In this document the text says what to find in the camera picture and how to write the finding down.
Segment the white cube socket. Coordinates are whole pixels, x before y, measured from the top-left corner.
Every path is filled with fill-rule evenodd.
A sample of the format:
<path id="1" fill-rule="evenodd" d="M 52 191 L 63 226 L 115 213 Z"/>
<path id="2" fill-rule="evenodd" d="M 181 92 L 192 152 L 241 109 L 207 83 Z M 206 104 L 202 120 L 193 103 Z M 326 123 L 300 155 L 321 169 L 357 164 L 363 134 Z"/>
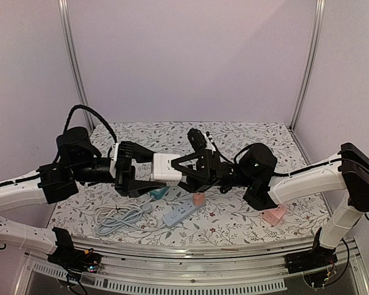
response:
<path id="1" fill-rule="evenodd" d="M 179 158 L 179 154 L 155 153 L 151 164 L 151 179 L 176 186 L 182 180 L 182 172 L 172 167 L 172 160 Z"/>

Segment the small pink charger plug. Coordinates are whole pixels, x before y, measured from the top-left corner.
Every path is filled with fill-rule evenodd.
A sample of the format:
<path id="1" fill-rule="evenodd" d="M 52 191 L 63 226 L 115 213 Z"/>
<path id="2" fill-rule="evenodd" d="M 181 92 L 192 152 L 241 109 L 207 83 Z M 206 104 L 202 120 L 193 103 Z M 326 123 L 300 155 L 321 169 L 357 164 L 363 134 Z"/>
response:
<path id="1" fill-rule="evenodd" d="M 194 193 L 192 195 L 192 202 L 195 206 L 202 206 L 205 203 L 205 194 L 204 193 Z"/>

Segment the light blue power strip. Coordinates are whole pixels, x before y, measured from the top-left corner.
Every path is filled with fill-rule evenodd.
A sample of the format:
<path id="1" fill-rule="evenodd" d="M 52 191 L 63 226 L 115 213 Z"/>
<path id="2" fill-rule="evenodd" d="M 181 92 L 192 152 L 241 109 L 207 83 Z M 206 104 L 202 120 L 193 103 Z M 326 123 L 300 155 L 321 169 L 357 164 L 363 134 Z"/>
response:
<path id="1" fill-rule="evenodd" d="M 174 210 L 168 212 L 162 217 L 162 222 L 168 228 L 175 227 L 180 222 L 184 221 L 188 216 L 192 215 L 198 209 L 205 205 L 205 200 L 199 204 L 193 200 L 187 200 L 178 205 Z"/>

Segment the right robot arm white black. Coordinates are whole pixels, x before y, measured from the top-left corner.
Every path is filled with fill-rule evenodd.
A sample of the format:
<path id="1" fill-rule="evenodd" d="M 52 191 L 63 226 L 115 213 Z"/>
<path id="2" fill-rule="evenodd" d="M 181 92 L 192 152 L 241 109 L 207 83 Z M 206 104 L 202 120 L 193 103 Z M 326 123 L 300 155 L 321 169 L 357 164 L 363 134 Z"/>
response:
<path id="1" fill-rule="evenodd" d="M 219 153 L 209 149 L 198 149 L 171 161 L 173 169 L 186 178 L 179 183 L 182 189 L 205 192 L 218 186 L 225 194 L 233 187 L 244 187 L 243 199 L 259 211 L 312 194 L 344 191 L 332 217 L 316 232 L 312 248 L 285 256 L 290 273 L 336 262 L 339 242 L 369 213 L 369 158 L 352 143 L 345 143 L 323 162 L 297 171 L 277 173 L 276 165 L 277 158 L 262 143 L 243 148 L 232 162 L 222 162 Z"/>

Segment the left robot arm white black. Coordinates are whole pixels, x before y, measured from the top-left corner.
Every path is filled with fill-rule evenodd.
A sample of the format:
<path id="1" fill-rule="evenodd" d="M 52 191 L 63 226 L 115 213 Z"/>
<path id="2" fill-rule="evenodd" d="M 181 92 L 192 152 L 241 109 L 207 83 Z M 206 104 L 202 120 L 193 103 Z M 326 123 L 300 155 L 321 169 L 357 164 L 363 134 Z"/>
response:
<path id="1" fill-rule="evenodd" d="M 137 143 L 114 144 L 112 157 L 103 157 L 84 127 L 73 127 L 56 139 L 58 159 L 52 164 L 0 183 L 0 214 L 30 205 L 55 204 L 79 192 L 80 184 L 113 184 L 124 197 L 139 197 L 172 181 L 173 154 L 160 154 Z M 47 255 L 49 262 L 82 266 L 100 262 L 97 254 L 74 247 L 69 232 L 27 226 L 0 215 L 0 250 L 13 245 Z"/>

